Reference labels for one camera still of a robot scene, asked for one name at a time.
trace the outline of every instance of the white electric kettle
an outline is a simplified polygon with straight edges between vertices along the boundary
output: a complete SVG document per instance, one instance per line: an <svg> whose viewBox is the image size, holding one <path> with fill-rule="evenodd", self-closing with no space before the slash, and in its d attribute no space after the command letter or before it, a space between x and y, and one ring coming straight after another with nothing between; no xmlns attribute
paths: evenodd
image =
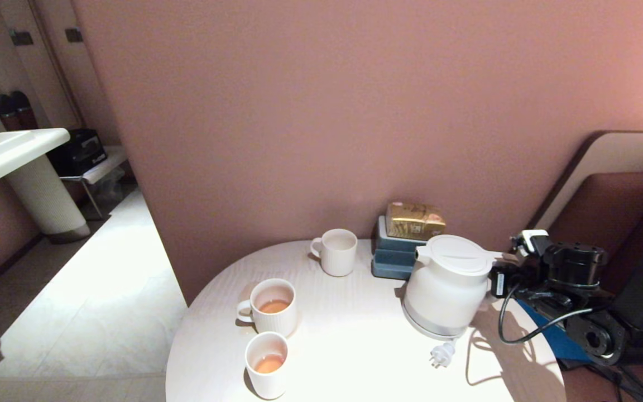
<svg viewBox="0 0 643 402"><path fill-rule="evenodd" d="M462 335L485 297L488 272L500 255L450 234L416 247L416 265L402 301L411 324L434 338Z"/></svg>

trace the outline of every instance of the trash bag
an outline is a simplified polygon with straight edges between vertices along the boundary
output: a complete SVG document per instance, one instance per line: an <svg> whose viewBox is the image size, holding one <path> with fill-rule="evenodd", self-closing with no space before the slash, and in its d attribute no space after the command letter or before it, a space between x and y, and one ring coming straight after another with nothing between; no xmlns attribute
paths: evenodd
<svg viewBox="0 0 643 402"><path fill-rule="evenodd" d="M123 169L116 167L108 175L100 179L96 183L94 191L96 202L104 205L115 205L123 201L123 188L118 181L125 175L126 172Z"/></svg>

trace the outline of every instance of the mug handle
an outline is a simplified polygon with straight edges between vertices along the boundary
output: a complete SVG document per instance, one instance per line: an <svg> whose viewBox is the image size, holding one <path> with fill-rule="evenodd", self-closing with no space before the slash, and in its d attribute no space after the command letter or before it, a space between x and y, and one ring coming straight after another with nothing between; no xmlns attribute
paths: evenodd
<svg viewBox="0 0 643 402"><path fill-rule="evenodd" d="M249 309L249 315L242 315L242 310ZM237 319L243 323L252 323L252 302L245 300L237 305Z"/></svg>
<svg viewBox="0 0 643 402"><path fill-rule="evenodd" d="M309 250L311 251L311 254L314 254L314 257L321 258L321 255L319 255L319 250L314 248L315 244L321 244L322 243L322 238L317 237L314 240L311 240L311 245L309 245Z"/></svg>

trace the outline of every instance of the kettle lid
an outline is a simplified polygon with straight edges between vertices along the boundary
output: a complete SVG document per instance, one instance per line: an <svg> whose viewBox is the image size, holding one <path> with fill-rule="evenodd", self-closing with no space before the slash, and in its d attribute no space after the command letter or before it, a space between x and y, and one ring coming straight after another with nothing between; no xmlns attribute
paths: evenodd
<svg viewBox="0 0 643 402"><path fill-rule="evenodd" d="M426 244L431 258L441 267L460 275L487 275L495 256L465 237L434 236Z"/></svg>

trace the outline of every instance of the white mug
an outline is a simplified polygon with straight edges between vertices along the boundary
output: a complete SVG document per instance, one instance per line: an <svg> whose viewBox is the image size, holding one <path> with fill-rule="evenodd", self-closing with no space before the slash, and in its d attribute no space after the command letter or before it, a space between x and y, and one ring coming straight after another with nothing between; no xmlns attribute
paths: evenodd
<svg viewBox="0 0 643 402"><path fill-rule="evenodd" d="M283 310L267 310L272 303ZM242 311L250 309L249 315ZM237 305L237 319L245 323L255 323L258 333L275 331L289 336L296 328L296 292L294 286L284 279L266 279L252 289L249 300Z"/></svg>
<svg viewBox="0 0 643 402"><path fill-rule="evenodd" d="M289 348L280 333L265 332L255 335L244 350L247 375L252 381L255 392L263 399L275 399L286 391L286 359ZM259 372L258 366L265 358L281 361L281 366L273 372Z"/></svg>
<svg viewBox="0 0 643 402"><path fill-rule="evenodd" d="M354 270L357 236L346 229L331 229L311 240L311 254L321 258L321 269L331 276L346 276Z"/></svg>

